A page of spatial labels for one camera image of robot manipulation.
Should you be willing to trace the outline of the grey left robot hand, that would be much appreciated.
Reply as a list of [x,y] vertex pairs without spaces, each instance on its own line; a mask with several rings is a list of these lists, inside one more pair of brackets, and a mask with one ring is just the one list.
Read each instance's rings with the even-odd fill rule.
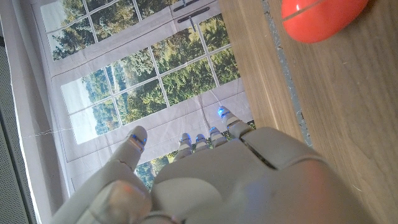
[[254,129],[229,109],[210,140],[183,134],[174,161],[148,189],[135,174],[147,142],[136,126],[53,223],[373,223],[315,150],[274,128]]

